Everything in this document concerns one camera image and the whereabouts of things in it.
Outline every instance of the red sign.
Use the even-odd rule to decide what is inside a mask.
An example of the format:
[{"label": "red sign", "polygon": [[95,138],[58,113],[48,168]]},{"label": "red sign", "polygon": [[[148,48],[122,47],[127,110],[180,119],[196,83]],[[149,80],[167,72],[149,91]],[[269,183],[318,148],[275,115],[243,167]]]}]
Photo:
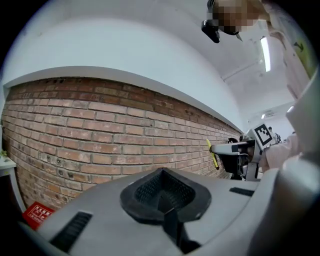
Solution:
[{"label": "red sign", "polygon": [[29,224],[29,226],[36,230],[42,222],[46,220],[55,211],[44,206],[39,202],[34,202],[26,211],[22,214],[23,218]]}]

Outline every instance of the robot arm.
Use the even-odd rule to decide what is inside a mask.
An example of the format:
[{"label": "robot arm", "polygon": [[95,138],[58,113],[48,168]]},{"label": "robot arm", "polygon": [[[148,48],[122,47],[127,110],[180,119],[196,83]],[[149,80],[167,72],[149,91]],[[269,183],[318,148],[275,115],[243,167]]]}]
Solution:
[{"label": "robot arm", "polygon": [[263,123],[251,128],[242,142],[213,145],[210,151],[220,157],[226,172],[247,181],[257,181],[262,152],[273,143],[272,135]]}]

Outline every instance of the ceiling light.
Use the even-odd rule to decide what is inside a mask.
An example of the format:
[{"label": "ceiling light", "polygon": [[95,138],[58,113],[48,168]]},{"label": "ceiling light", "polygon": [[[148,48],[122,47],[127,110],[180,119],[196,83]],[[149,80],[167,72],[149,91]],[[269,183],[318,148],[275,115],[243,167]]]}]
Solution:
[{"label": "ceiling light", "polygon": [[294,108],[294,106],[291,106],[287,112],[290,112],[292,109]]},{"label": "ceiling light", "polygon": [[264,56],[264,64],[265,64],[265,72],[269,72],[271,69],[270,65],[270,53],[269,53],[269,45],[266,37],[261,38],[261,45]]}]

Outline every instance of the red brick wall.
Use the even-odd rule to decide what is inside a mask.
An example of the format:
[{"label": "red brick wall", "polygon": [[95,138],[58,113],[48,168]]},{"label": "red brick wall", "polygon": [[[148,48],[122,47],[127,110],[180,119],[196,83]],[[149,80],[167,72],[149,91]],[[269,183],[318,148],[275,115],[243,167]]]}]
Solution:
[{"label": "red brick wall", "polygon": [[206,139],[239,137],[181,101],[94,78],[15,86],[2,124],[26,205],[36,200],[55,209],[95,184],[156,167],[227,178],[223,167],[215,169]]}]

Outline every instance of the yellow object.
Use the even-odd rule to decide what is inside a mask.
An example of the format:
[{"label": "yellow object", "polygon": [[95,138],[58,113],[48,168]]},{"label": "yellow object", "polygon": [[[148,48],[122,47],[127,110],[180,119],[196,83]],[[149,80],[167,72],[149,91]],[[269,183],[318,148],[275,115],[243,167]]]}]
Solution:
[{"label": "yellow object", "polygon": [[[209,146],[209,151],[210,151],[210,148],[211,148],[210,140],[206,139],[206,143],[208,144],[208,146]],[[212,153],[212,152],[211,152],[211,154],[212,154],[214,166],[215,166],[215,168],[216,168],[217,170],[219,170],[219,165],[218,165],[218,163],[217,163],[216,156],[215,156],[215,154]]]}]

